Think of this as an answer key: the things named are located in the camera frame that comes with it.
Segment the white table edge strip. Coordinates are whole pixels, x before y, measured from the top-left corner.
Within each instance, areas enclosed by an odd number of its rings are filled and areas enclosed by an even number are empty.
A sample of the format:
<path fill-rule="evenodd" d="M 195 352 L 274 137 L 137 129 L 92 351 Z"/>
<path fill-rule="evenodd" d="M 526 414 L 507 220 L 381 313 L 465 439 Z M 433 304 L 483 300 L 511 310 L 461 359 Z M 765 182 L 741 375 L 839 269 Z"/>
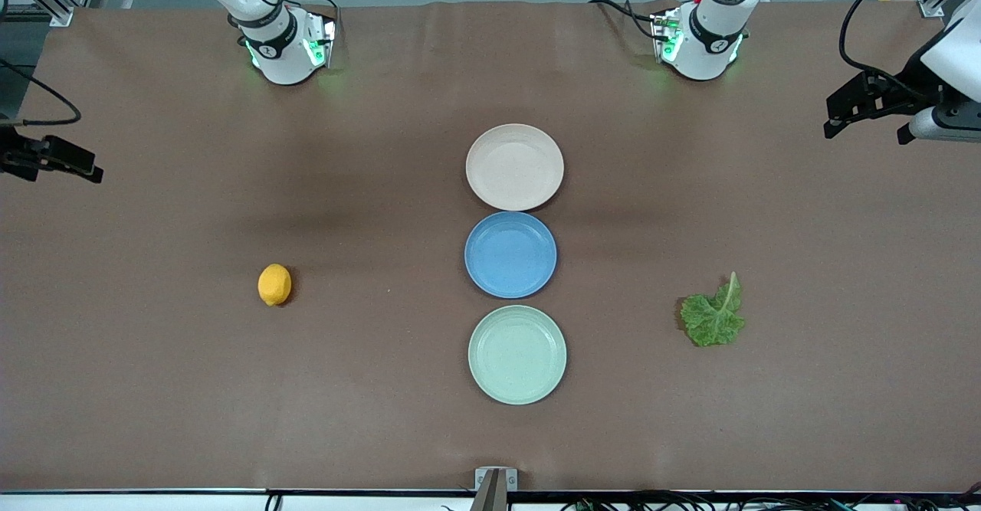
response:
<path fill-rule="evenodd" d="M 475 490 L 0 491 L 0 511 L 470 511 Z M 946 491 L 519 490 L 512 511 L 981 511 L 981 482 Z"/>

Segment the brown table cover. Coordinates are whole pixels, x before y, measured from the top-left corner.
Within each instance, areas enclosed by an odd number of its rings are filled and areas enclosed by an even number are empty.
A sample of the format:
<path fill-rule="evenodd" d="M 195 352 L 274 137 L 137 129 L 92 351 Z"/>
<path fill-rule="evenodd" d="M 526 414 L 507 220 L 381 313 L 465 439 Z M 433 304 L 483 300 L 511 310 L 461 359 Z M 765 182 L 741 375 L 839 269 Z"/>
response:
<path fill-rule="evenodd" d="M 225 15 L 81 11 L 38 76 L 101 184 L 0 175 L 0 489 L 470 484 L 961 491 L 981 480 L 981 146 L 825 139 L 851 77 L 833 2 L 761 5 L 693 83 L 583 4 L 343 13 L 333 70 L 277 87 Z M 473 381 L 473 141 L 557 141 L 527 304 L 565 375 Z M 262 302 L 269 264 L 290 271 Z M 736 271 L 746 325 L 697 347 L 682 300 Z"/>

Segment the beige round plate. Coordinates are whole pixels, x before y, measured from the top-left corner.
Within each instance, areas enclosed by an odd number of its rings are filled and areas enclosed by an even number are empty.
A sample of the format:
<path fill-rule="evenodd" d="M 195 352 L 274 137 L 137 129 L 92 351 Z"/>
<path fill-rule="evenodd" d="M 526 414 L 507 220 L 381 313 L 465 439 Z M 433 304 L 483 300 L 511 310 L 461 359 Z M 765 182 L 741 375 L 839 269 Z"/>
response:
<path fill-rule="evenodd" d="M 546 204 L 565 175 L 562 152 L 550 134 L 522 123 L 490 128 L 473 141 L 465 161 L 470 189 L 501 211 Z"/>

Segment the blue round plate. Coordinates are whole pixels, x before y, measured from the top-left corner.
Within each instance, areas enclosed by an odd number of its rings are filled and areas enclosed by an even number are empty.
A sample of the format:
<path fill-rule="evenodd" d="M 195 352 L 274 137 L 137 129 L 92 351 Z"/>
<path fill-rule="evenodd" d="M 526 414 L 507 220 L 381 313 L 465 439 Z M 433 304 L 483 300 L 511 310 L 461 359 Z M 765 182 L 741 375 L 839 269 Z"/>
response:
<path fill-rule="evenodd" d="M 479 221 L 464 244 L 464 266 L 484 293 L 508 300 L 535 294 L 558 267 L 553 232 L 535 215 L 500 211 Z"/>

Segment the green round plate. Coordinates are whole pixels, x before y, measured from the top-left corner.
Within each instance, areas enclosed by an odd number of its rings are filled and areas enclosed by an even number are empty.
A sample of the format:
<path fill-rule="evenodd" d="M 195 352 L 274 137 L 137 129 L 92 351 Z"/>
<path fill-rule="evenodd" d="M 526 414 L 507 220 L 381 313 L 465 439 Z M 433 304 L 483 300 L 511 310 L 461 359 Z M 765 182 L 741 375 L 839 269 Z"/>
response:
<path fill-rule="evenodd" d="M 477 387 L 505 405 L 546 399 L 562 381 L 568 351 L 560 327 L 547 313 L 510 305 L 487 313 L 468 343 L 468 365 Z"/>

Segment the green lettuce leaf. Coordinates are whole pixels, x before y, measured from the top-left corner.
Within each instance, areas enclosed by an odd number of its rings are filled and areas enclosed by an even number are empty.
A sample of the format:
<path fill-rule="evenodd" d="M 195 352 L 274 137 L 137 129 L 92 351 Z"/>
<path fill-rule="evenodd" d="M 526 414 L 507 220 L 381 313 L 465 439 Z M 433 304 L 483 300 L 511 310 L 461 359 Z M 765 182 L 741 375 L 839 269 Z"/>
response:
<path fill-rule="evenodd" d="M 714 295 L 694 294 L 682 300 L 682 330 L 697 347 L 729 345 L 746 325 L 740 315 L 743 288 L 736 271 Z"/>

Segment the yellow lemon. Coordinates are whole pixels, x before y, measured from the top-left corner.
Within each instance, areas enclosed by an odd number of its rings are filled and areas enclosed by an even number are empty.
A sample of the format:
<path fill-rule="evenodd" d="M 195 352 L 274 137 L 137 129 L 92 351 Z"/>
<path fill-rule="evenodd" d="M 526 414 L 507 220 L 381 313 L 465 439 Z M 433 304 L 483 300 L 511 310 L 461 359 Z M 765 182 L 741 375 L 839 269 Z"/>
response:
<path fill-rule="evenodd" d="M 283 305 L 290 299 L 291 291 L 291 274 L 283 264 L 269 264 L 257 280 L 258 295 L 269 307 Z"/>

